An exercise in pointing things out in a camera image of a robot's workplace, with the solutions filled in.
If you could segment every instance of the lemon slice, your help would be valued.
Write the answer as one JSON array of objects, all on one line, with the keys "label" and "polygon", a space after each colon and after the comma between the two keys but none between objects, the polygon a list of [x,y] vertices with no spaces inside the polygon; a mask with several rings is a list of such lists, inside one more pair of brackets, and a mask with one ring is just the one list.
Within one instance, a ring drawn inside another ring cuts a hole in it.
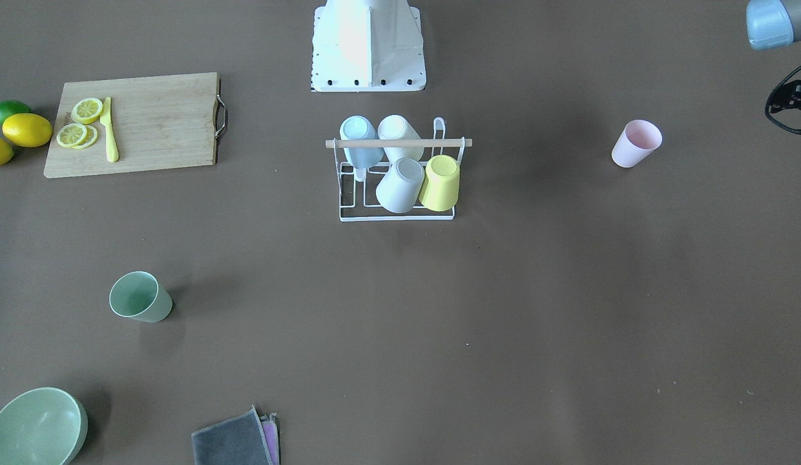
[{"label": "lemon slice", "polygon": [[88,127],[84,124],[71,123],[62,127],[56,135],[56,142],[62,147],[75,147],[88,136]]},{"label": "lemon slice", "polygon": [[85,140],[82,141],[79,145],[73,145],[73,148],[75,148],[75,149],[83,149],[83,148],[90,147],[91,145],[94,144],[94,142],[96,142],[96,139],[99,138],[99,131],[96,130],[95,127],[93,127],[93,126],[85,126],[85,127],[87,127],[87,129],[88,129],[87,138],[85,138]]},{"label": "lemon slice", "polygon": [[99,98],[83,98],[73,106],[70,118],[76,123],[91,124],[102,114],[102,100]]}]

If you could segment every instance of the bowl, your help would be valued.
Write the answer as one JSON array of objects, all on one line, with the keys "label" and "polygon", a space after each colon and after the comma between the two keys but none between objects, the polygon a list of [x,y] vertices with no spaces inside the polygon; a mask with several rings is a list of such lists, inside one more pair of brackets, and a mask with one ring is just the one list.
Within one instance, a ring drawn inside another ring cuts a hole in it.
[{"label": "bowl", "polygon": [[85,408],[54,387],[27,391],[0,411],[0,464],[65,465],[88,431]]}]

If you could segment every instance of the yellow cup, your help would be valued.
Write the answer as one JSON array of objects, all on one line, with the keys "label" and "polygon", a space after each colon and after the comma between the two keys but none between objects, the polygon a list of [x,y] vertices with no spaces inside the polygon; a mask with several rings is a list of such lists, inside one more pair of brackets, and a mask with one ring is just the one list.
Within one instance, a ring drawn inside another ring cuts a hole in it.
[{"label": "yellow cup", "polygon": [[433,212],[444,212],[457,203],[460,168],[448,155],[436,155],[426,164],[424,185],[418,199]]}]

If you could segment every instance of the wooden rack handle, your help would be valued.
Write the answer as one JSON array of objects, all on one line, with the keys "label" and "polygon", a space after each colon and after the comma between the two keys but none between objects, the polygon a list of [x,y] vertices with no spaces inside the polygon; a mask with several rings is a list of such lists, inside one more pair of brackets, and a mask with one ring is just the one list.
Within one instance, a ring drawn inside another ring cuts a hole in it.
[{"label": "wooden rack handle", "polygon": [[[336,139],[338,148],[383,148],[383,147],[472,147],[472,139],[368,139],[363,141],[341,141]],[[326,148],[335,148],[335,140],[326,141]]]}]

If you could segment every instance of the knife handle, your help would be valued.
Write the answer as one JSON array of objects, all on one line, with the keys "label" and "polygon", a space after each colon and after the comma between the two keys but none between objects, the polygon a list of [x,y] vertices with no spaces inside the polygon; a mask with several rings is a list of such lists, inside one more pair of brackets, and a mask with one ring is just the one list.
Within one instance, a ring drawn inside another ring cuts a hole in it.
[{"label": "knife handle", "polygon": [[105,154],[108,156],[108,161],[111,163],[120,159],[120,150],[119,147],[116,146],[113,124],[105,126]]}]

